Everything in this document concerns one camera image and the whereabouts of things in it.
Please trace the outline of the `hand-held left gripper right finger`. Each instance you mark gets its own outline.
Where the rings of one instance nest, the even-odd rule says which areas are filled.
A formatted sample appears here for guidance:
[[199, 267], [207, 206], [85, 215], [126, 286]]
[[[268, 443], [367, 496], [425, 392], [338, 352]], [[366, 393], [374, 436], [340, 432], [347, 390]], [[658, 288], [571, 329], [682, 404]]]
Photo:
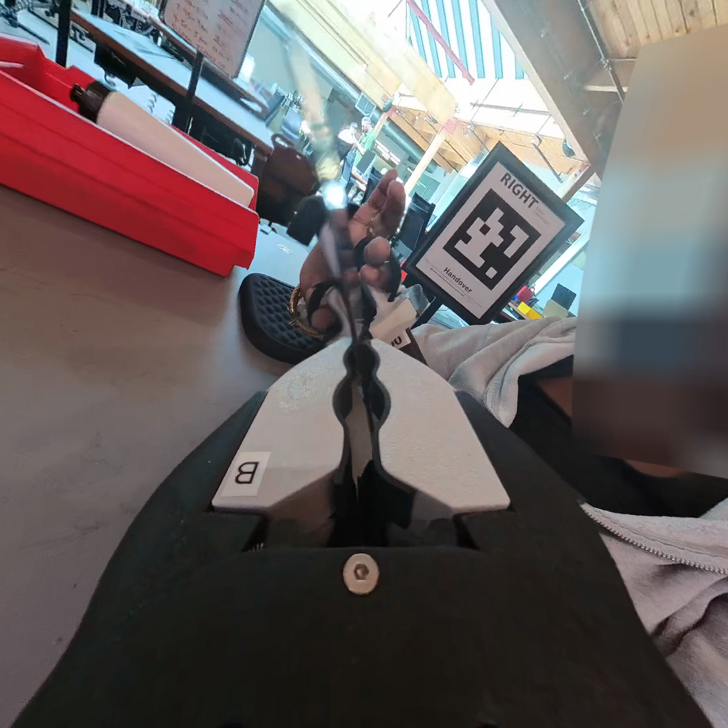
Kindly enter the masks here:
[[371, 474], [359, 492], [368, 535], [505, 511], [511, 501], [454, 389], [389, 344], [359, 346], [372, 423]]

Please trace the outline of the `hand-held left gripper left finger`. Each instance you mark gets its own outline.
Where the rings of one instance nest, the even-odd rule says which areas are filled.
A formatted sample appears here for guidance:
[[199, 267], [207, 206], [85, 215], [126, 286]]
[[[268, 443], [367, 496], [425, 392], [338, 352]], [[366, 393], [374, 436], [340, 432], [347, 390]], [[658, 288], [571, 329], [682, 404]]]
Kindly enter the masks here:
[[336, 341], [267, 390], [212, 499], [216, 513], [261, 518], [271, 547], [329, 547], [355, 526], [351, 343]]

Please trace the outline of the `thin dark shiny metal plate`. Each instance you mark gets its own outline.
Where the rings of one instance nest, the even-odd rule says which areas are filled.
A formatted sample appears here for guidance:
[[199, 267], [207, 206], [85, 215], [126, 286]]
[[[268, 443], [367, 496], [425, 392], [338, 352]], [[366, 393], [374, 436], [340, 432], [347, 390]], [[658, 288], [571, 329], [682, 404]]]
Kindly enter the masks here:
[[371, 410], [378, 365], [370, 324], [376, 301], [362, 277], [366, 246], [377, 236], [369, 232], [363, 211], [353, 215], [341, 182], [336, 138], [322, 101], [306, 52], [295, 43], [290, 48], [291, 70], [305, 99], [305, 119], [310, 126], [312, 148], [324, 217], [317, 233], [323, 261], [323, 278], [301, 283], [308, 322], [326, 308], [334, 315], [339, 337], [314, 357], [291, 369], [276, 383], [283, 413], [310, 417], [310, 427], [295, 434], [289, 454], [292, 473], [303, 485], [318, 480], [314, 466], [325, 468], [324, 478], [333, 490], [351, 501], [369, 495], [377, 481], [376, 416]]

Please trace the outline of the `red plastic bin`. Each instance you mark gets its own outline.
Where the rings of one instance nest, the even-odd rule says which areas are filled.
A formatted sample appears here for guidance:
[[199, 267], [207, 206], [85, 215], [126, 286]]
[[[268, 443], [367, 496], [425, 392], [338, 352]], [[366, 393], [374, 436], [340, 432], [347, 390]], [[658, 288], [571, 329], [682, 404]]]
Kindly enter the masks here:
[[73, 85], [95, 81], [63, 68], [32, 41], [2, 34], [1, 182], [24, 195], [227, 276], [256, 252], [252, 209], [135, 149], [78, 113]]

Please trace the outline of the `person's right forearm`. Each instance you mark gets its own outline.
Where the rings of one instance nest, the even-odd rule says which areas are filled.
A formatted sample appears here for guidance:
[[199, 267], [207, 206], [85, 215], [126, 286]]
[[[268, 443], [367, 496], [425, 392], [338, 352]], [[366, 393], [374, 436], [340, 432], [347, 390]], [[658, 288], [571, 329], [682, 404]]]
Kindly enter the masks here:
[[577, 323], [576, 317], [547, 317], [450, 330], [424, 324], [413, 334], [433, 371], [509, 427], [517, 414], [522, 378], [572, 374]]

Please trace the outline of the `person's right hand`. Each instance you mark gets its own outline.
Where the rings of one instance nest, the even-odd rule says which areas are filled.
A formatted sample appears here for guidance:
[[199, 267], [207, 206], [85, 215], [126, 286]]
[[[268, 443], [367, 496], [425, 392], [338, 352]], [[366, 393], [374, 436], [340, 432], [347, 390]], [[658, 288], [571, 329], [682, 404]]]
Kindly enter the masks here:
[[[369, 198], [348, 218], [352, 244], [368, 240], [363, 249], [363, 265], [359, 271], [347, 272], [355, 282], [365, 283], [378, 290], [387, 290], [393, 280], [399, 280], [388, 264], [391, 248], [389, 238], [397, 231], [405, 210], [405, 187], [396, 169], [389, 169], [378, 182]], [[338, 325], [332, 309], [320, 304], [312, 309], [310, 299], [314, 287], [331, 277], [319, 242], [310, 251], [299, 276], [299, 289], [306, 303], [310, 327], [317, 333], [330, 333]]]

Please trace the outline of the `framed marker sign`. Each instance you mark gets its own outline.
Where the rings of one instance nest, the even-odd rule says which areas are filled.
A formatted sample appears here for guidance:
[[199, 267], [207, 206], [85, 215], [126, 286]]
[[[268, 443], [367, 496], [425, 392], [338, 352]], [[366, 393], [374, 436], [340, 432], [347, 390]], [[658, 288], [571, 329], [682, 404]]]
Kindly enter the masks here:
[[469, 325], [490, 323], [582, 224], [498, 142], [406, 259], [405, 281]]

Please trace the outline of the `person's black shirt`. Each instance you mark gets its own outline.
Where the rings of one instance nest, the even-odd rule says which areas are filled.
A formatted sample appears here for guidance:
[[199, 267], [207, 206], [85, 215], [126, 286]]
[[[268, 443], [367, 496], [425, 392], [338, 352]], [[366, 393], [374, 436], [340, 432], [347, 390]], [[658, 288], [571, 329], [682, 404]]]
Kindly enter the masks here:
[[511, 431], [545, 461], [588, 505], [635, 516], [698, 518], [727, 497], [725, 479], [685, 473], [650, 475], [624, 460], [583, 449], [571, 432], [569, 414], [541, 381], [565, 388], [569, 357], [521, 376]]

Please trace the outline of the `brown chair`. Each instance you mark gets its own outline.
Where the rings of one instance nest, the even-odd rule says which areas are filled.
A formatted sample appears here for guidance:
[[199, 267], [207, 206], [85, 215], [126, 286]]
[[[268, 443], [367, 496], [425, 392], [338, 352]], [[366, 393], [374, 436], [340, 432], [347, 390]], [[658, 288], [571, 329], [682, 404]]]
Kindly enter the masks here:
[[266, 219], [271, 223], [289, 224], [302, 200], [313, 196], [320, 187], [311, 160], [298, 151], [281, 134], [272, 136], [272, 151], [266, 165], [265, 192]]

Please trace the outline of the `white bottle black cap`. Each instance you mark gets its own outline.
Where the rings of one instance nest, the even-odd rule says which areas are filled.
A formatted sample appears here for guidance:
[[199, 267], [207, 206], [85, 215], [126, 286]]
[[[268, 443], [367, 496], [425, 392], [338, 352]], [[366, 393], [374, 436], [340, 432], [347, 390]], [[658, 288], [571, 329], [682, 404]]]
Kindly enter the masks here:
[[230, 163], [122, 93], [93, 81], [87, 86], [73, 85], [70, 100], [81, 116], [106, 132], [232, 202], [252, 209], [253, 185], [234, 172]]

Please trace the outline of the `person's grey hooded jacket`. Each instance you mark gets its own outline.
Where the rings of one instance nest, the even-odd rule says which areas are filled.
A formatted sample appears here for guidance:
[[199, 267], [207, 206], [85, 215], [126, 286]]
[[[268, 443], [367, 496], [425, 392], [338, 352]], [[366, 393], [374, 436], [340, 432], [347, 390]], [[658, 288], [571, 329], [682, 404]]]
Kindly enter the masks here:
[[727, 501], [696, 518], [590, 505], [637, 614], [712, 726], [727, 726]]

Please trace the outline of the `handwritten whiteboard on stand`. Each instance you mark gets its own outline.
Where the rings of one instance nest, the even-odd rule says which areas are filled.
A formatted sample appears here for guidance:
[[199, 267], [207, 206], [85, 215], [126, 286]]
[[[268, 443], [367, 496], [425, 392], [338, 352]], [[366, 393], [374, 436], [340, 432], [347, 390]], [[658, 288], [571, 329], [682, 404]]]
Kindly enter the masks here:
[[196, 88], [205, 61], [229, 78], [236, 78], [244, 62], [250, 37], [263, 2], [166, 1], [160, 9], [162, 24], [194, 49], [191, 76], [174, 125], [188, 131]]

